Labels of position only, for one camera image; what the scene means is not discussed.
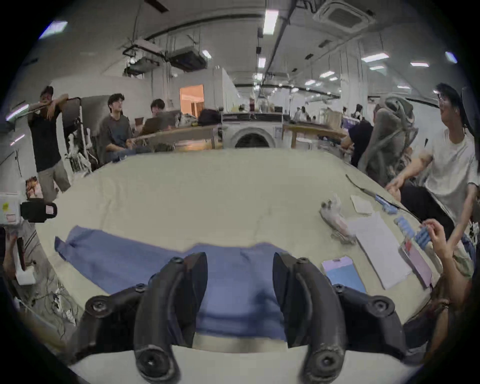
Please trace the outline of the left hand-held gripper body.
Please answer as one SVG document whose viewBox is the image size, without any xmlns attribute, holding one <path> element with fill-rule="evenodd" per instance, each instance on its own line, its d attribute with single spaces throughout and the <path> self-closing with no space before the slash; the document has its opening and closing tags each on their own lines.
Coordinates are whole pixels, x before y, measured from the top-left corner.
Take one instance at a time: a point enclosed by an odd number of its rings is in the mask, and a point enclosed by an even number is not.
<svg viewBox="0 0 480 384">
<path fill-rule="evenodd" d="M 19 193 L 0 193 L 0 225 L 17 226 L 21 224 L 22 217 L 20 205 L 22 196 Z"/>
</svg>

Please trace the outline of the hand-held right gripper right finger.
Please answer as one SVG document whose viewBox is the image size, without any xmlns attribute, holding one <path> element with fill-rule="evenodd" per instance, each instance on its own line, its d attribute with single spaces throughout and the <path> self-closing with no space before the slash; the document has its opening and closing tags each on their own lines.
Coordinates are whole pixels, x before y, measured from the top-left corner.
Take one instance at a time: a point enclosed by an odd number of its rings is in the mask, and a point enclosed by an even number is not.
<svg viewBox="0 0 480 384">
<path fill-rule="evenodd" d="M 308 258 L 289 253 L 274 254 L 272 278 L 288 347 L 308 347 L 299 373 L 302 383 L 333 382 L 346 351 L 407 361 L 405 334 L 392 299 L 333 285 Z"/>
</svg>

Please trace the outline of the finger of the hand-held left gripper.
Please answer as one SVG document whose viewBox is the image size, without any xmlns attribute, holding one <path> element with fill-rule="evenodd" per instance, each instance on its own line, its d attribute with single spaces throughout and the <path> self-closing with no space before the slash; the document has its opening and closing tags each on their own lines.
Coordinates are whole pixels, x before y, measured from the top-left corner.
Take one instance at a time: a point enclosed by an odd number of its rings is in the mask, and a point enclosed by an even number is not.
<svg viewBox="0 0 480 384">
<path fill-rule="evenodd" d="M 20 204 L 21 217 L 30 223 L 44 223 L 57 216 L 58 208 L 53 202 L 24 201 Z"/>
</svg>

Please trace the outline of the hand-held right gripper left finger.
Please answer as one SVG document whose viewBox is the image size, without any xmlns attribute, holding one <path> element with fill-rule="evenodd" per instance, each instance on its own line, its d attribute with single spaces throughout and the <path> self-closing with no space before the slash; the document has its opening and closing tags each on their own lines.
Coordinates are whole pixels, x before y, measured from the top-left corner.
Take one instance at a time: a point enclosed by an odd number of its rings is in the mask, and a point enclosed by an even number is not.
<svg viewBox="0 0 480 384">
<path fill-rule="evenodd" d="M 172 346 L 192 348 L 207 280 L 207 255 L 198 252 L 173 257 L 148 284 L 91 297 L 71 339 L 71 363 L 133 351 L 145 381 L 178 383 L 181 370 Z"/>
</svg>

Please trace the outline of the person's left hand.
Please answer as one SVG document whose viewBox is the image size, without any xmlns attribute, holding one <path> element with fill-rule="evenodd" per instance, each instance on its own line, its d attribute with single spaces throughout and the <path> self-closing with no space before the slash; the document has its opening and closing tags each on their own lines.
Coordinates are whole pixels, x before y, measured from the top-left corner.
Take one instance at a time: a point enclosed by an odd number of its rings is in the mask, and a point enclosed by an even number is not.
<svg viewBox="0 0 480 384">
<path fill-rule="evenodd" d="M 18 281 L 14 260 L 14 249 L 17 244 L 18 231 L 7 232 L 5 237 L 5 253 L 2 262 L 3 273 L 10 281 Z"/>
</svg>

